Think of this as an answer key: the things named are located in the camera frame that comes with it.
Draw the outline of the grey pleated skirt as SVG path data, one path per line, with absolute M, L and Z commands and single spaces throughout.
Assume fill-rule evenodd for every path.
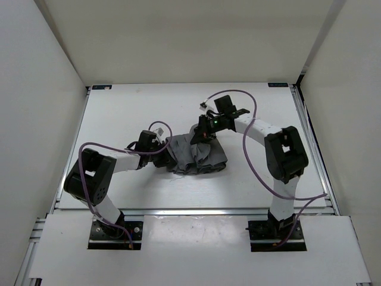
M 207 143 L 191 145 L 197 124 L 188 133 L 173 135 L 168 146 L 170 157 L 174 160 L 167 171 L 177 175 L 201 175 L 214 173 L 226 167 L 228 158 L 216 137 Z

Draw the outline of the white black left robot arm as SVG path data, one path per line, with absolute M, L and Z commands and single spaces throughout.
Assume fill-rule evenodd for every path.
M 114 174 L 135 171 L 148 163 L 155 167 L 174 164 L 169 146 L 172 137 L 161 139 L 162 129 L 143 130 L 139 139 L 119 150 L 98 143 L 80 147 L 78 159 L 64 181 L 64 191 L 87 205 L 96 217 L 100 229 L 111 238 L 130 236 L 124 224 L 124 214 L 108 196 Z

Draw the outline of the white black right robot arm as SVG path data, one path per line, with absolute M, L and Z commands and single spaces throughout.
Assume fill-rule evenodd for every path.
M 296 187 L 308 166 L 308 156 L 297 128 L 280 128 L 258 119 L 254 112 L 237 109 L 229 95 L 217 98 L 214 103 L 216 110 L 207 101 L 200 103 L 204 114 L 199 116 L 190 143 L 205 143 L 211 141 L 219 131 L 232 130 L 243 135 L 242 145 L 246 159 L 249 159 L 246 138 L 251 138 L 264 147 L 267 168 L 273 177 L 272 188 L 264 185 L 273 194 L 267 215 L 267 230 L 274 238 L 283 237 L 296 221 Z

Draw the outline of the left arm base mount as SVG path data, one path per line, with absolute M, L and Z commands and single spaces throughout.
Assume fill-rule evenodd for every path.
M 124 218 L 123 228 L 109 226 L 98 219 L 93 219 L 89 234 L 88 249 L 95 250 L 140 250 L 143 221 Z

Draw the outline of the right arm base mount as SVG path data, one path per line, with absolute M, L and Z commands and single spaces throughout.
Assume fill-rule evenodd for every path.
M 306 251 L 302 226 L 296 214 L 277 220 L 270 212 L 266 220 L 250 220 L 246 230 L 252 252 Z

